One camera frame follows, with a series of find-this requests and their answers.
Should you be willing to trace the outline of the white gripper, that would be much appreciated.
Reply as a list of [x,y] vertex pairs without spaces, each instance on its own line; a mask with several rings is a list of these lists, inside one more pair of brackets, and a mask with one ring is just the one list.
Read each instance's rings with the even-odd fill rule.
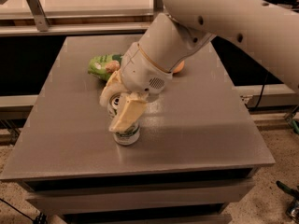
[[122,56],[121,70],[111,75],[100,95],[99,104],[106,107],[112,96],[121,93],[109,130],[113,133],[128,130],[145,112],[147,100],[156,101],[171,79],[171,73],[157,68],[144,56],[139,44],[133,43]]

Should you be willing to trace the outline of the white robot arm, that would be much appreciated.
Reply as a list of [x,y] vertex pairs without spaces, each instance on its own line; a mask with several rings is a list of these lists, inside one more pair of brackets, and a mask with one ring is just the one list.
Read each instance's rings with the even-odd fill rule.
[[299,92],[299,14],[263,0],[163,0],[159,14],[125,52],[104,87],[100,105],[118,94],[109,129],[124,132],[156,100],[174,69],[219,36]]

